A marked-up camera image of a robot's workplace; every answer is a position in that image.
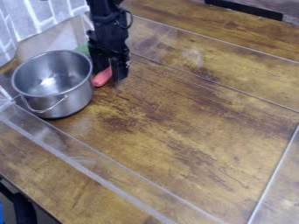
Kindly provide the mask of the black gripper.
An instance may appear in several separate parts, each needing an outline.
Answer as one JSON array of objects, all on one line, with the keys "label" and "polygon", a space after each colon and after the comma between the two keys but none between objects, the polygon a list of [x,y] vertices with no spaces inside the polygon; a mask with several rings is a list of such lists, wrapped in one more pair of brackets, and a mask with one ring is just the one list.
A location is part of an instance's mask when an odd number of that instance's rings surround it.
[{"label": "black gripper", "polygon": [[126,39],[132,22],[126,21],[126,17],[132,14],[120,6],[122,1],[86,0],[89,19],[93,24],[93,29],[86,32],[93,72],[97,74],[103,71],[110,63],[114,83],[128,76],[130,65]]}]

